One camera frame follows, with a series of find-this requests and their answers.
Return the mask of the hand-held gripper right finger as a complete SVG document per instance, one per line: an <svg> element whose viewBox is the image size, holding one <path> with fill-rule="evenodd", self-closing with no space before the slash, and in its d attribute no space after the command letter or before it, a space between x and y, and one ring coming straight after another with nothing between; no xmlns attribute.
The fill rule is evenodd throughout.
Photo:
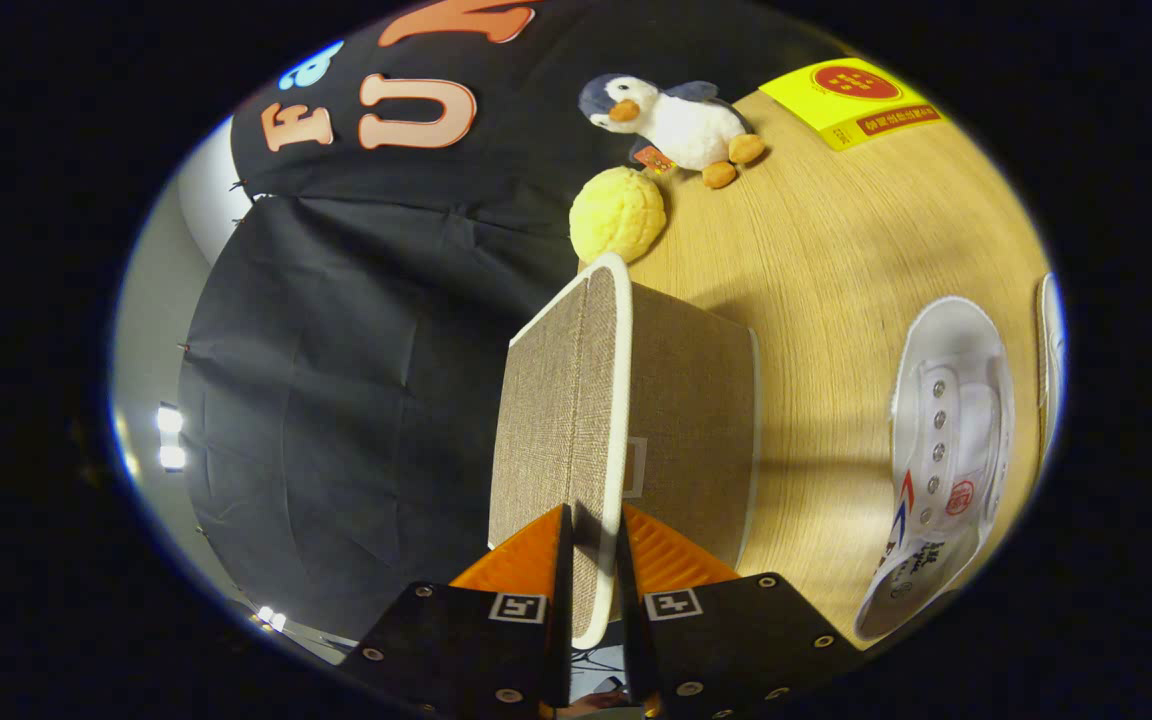
<svg viewBox="0 0 1152 720"><path fill-rule="evenodd" d="M630 503L616 571L628 688L649 719L773 719L861 667L780 574L740 574Z"/></svg>

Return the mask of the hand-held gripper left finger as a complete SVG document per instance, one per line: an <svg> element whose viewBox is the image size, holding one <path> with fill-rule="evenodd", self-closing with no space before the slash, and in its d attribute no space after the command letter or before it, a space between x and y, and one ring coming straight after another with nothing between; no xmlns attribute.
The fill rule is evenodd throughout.
<svg viewBox="0 0 1152 720"><path fill-rule="evenodd" d="M544 511L447 584L414 582L340 665L411 719L552 719L570 697L573 511Z"/></svg>

